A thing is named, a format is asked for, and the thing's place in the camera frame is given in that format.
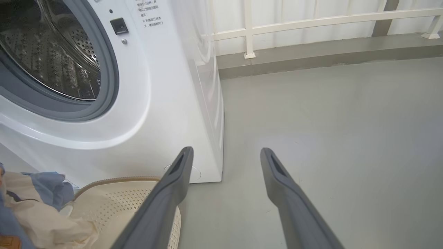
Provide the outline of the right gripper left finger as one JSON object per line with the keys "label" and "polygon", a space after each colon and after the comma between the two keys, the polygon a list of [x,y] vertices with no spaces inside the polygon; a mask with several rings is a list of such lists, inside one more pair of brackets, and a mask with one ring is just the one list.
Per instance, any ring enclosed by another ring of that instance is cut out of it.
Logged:
{"label": "right gripper left finger", "polygon": [[168,249],[175,212],[190,183],[194,150],[183,148],[111,249]]}

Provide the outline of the round white filter cover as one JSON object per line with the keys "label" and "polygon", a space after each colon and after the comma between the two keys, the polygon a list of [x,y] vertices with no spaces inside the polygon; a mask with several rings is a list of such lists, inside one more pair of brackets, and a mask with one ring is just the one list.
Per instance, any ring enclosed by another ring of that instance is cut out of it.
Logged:
{"label": "round white filter cover", "polygon": [[[166,167],[164,168],[164,174],[163,174],[163,175],[166,175],[166,172],[169,170],[169,168],[170,168],[171,166],[172,166],[172,165],[169,164],[168,166],[166,166]],[[189,183],[195,183],[195,182],[197,182],[200,178],[201,178],[201,172],[200,172],[196,167],[192,167],[192,170],[191,170],[191,172],[190,172],[190,180],[189,180]]]}

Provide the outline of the blue cartoon print garment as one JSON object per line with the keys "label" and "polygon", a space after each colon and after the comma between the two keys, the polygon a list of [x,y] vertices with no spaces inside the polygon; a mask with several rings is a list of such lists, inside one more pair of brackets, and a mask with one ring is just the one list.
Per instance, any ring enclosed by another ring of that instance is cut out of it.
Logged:
{"label": "blue cartoon print garment", "polygon": [[36,249],[12,210],[13,204],[40,202],[60,211],[73,200],[65,175],[57,172],[6,172],[0,163],[0,249]]}

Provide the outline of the grey rubber door gasket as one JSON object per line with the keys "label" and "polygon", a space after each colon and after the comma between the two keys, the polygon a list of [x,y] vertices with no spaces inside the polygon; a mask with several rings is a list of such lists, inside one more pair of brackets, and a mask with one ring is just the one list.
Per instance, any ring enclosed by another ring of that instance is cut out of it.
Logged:
{"label": "grey rubber door gasket", "polygon": [[92,40],[98,55],[101,87],[94,101],[60,95],[36,82],[0,47],[0,96],[17,106],[53,120],[80,122],[104,115],[118,94],[117,59],[106,30],[88,0],[64,0]]}

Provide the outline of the cream perforated laundry basket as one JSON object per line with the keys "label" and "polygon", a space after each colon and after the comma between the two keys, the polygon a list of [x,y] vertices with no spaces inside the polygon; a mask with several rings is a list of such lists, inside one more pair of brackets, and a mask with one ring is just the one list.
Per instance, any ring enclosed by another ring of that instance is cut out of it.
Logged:
{"label": "cream perforated laundry basket", "polygon": [[[152,189],[158,177],[120,177],[84,186],[60,211],[93,222],[99,236],[91,249],[111,249]],[[176,208],[168,249],[178,249],[181,214]]]}

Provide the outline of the perforated steel washer drum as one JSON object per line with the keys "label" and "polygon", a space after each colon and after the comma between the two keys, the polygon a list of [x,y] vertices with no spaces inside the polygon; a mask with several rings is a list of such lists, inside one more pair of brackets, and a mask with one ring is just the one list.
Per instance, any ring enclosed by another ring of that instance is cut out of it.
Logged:
{"label": "perforated steel washer drum", "polygon": [[0,0],[0,47],[44,87],[79,101],[97,99],[98,55],[64,0]]}

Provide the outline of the white front-load washing machine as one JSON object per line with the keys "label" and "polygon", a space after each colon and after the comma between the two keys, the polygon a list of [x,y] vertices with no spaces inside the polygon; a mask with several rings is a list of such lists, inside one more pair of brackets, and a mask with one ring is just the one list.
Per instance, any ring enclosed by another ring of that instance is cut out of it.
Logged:
{"label": "white front-load washing machine", "polygon": [[[190,146],[201,172],[195,183],[220,182],[224,103],[209,0],[88,1],[117,59],[115,102],[98,118],[68,122],[0,96],[0,148],[83,187],[107,178],[161,177]],[[115,34],[110,20],[117,18],[129,33]]]}

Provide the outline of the black door lock latch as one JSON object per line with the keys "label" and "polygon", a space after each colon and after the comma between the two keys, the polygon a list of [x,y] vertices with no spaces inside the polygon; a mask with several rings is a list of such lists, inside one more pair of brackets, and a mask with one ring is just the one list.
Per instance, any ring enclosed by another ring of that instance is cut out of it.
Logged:
{"label": "black door lock latch", "polygon": [[123,18],[111,19],[110,24],[116,35],[122,35],[129,33],[128,27]]}

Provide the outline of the blue and cream clothes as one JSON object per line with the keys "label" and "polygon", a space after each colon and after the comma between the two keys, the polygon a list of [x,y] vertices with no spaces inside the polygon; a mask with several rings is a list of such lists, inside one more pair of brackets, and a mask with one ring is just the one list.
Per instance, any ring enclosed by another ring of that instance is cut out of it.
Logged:
{"label": "blue and cream clothes", "polygon": [[36,249],[91,249],[99,236],[93,222],[73,219],[40,202],[13,204],[12,210]]}

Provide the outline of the white metal railing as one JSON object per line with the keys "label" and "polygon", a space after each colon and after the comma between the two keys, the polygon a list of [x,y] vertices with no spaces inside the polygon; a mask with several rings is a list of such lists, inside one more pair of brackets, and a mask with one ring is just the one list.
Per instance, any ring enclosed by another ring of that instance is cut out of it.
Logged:
{"label": "white metal railing", "polygon": [[329,16],[324,18],[318,18],[316,16],[318,0],[315,0],[313,19],[302,19],[298,21],[280,22],[276,24],[253,26],[252,1],[253,0],[243,0],[244,19],[245,19],[244,28],[235,29],[235,30],[226,30],[219,33],[212,33],[211,35],[211,39],[213,41],[245,37],[246,41],[245,59],[252,59],[256,57],[253,48],[254,35],[278,33],[287,30],[332,26],[339,24],[349,24],[349,23],[368,22],[368,21],[382,21],[387,19],[422,18],[422,17],[432,16],[434,20],[430,25],[429,30],[426,31],[426,33],[424,34],[424,38],[435,39],[439,38],[438,31],[441,25],[443,24],[443,7],[417,9],[416,0],[413,0],[413,5],[411,6],[411,9],[408,10],[392,10],[392,11],[378,10],[377,12],[361,13],[354,15],[349,13],[349,10],[353,3],[353,0],[349,0],[346,15]]}

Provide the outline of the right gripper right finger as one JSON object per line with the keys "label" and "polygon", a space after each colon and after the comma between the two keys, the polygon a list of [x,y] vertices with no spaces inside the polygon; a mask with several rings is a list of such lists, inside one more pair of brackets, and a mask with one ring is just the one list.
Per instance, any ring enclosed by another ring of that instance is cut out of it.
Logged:
{"label": "right gripper right finger", "polygon": [[270,148],[260,153],[267,195],[278,208],[288,249],[344,249]]}

